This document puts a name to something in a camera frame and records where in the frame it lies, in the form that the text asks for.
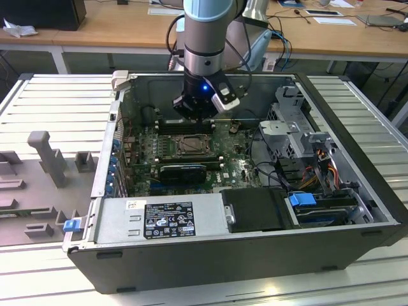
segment motherboard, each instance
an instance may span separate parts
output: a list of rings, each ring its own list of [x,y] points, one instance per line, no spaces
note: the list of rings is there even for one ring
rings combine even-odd
[[[249,161],[253,130],[230,120],[211,126],[209,133],[189,134],[148,126],[134,135],[127,153],[129,196],[261,187]]]

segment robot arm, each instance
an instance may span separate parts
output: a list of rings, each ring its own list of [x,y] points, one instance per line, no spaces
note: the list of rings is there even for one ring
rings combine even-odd
[[[222,72],[228,25],[244,11],[247,0],[162,0],[185,11],[184,88],[173,101],[178,113],[201,121],[240,103],[243,86],[234,89]]]

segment power supply label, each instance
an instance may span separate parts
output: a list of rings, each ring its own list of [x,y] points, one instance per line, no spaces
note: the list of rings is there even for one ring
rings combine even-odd
[[[146,204],[143,235],[146,239],[195,236],[193,203]]]

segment wooden desk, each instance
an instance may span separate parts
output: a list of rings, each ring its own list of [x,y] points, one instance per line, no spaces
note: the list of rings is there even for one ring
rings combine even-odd
[[[316,8],[312,0],[304,0],[309,8]],[[117,5],[115,1],[99,3],[86,1],[87,16],[78,31],[39,30],[39,35],[13,38],[0,34],[0,49],[38,50],[51,52],[59,73],[69,73],[64,62],[64,52],[167,54],[165,35],[174,16],[148,15],[148,4],[129,3]],[[391,1],[365,0],[359,10],[332,8],[344,15],[386,13],[385,7],[403,8],[404,4]],[[279,17],[297,17],[293,10],[285,11],[271,2],[268,14]],[[292,58],[326,59],[333,61],[405,62],[408,58],[408,34],[394,30],[382,31],[365,27],[356,17],[350,19],[357,26],[318,24],[308,18],[281,18],[285,37],[293,46]],[[271,19],[279,29],[276,18]],[[269,56],[282,52],[280,41],[271,41]]]
[[[307,8],[317,9],[311,0],[303,2]],[[398,4],[393,1],[366,0],[360,9],[334,8],[330,10],[341,12],[343,15],[382,15],[388,13],[385,7],[393,7],[398,10],[406,7],[406,4]],[[271,3],[268,15],[276,14],[278,17],[298,17],[293,10],[285,11],[278,3]],[[313,59],[310,55],[353,56],[353,57],[390,57],[408,58],[408,35],[398,30],[392,32],[382,31],[378,27],[366,27],[357,17],[349,17],[355,25],[331,25],[319,24],[313,18],[308,18],[308,24],[304,18],[281,18],[285,37],[292,43],[293,57]],[[277,18],[270,19],[275,29],[280,29]],[[276,52],[282,45],[279,41],[273,41],[268,51]]]

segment black box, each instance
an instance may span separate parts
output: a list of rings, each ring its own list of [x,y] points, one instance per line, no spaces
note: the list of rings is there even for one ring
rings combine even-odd
[[[36,29],[76,31],[87,11],[84,0],[0,0],[0,18]]]

